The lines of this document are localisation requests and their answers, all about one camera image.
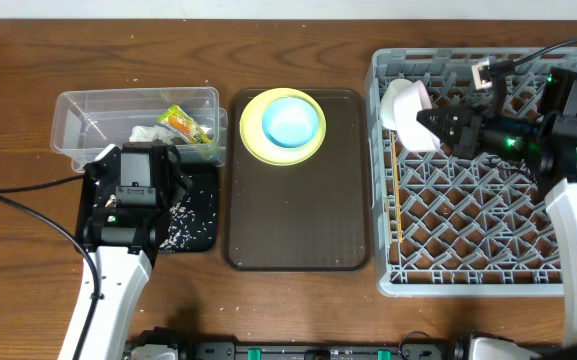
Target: brown tray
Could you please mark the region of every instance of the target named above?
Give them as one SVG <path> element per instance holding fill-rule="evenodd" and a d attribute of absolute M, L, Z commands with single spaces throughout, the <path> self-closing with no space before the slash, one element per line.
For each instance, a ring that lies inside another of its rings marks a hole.
<path fill-rule="evenodd" d="M 326 116 L 317 152 L 291 166 L 253 157 L 239 134 L 241 114 L 261 89 L 231 104 L 224 256 L 242 271 L 349 271 L 371 256 L 364 100 L 346 89 L 305 89 Z"/>

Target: food packet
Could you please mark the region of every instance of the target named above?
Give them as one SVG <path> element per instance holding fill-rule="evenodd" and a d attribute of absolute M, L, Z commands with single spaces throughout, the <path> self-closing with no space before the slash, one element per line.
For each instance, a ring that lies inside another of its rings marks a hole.
<path fill-rule="evenodd" d="M 179 133 L 188 144 L 209 144 L 210 138 L 179 105 L 173 105 L 157 120 L 160 124 Z"/>

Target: clear plastic container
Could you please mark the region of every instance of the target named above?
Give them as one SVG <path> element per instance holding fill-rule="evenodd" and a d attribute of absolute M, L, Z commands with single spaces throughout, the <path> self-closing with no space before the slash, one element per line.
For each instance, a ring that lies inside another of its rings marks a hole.
<path fill-rule="evenodd" d="M 184 163 L 225 161 L 228 115 L 212 87 L 69 91 L 57 98 L 51 148 L 72 158 L 83 171 L 109 144 L 122 145 L 135 126 L 155 126 L 170 106 L 179 105 L 202 127 L 210 144 L 177 145 Z"/>

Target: white wall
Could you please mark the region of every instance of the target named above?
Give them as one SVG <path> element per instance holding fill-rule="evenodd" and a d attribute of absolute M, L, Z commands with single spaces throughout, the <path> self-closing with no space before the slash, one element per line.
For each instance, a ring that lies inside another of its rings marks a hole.
<path fill-rule="evenodd" d="M 0 0 L 0 18 L 577 20 L 577 0 Z"/>

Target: yellow plate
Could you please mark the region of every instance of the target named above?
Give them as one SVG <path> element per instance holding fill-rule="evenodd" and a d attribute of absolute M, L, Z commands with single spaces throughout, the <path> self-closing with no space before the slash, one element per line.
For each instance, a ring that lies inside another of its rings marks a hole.
<path fill-rule="evenodd" d="M 266 108 L 274 101 L 287 97 L 306 101 L 315 109 L 319 120 L 315 136 L 305 145 L 292 149 L 273 144 L 261 126 Z M 288 88 L 271 89 L 255 96 L 246 105 L 239 122 L 239 133 L 246 149 L 257 159 L 271 165 L 293 165 L 308 159 L 319 149 L 326 135 L 326 118 L 315 99 L 303 91 Z"/>

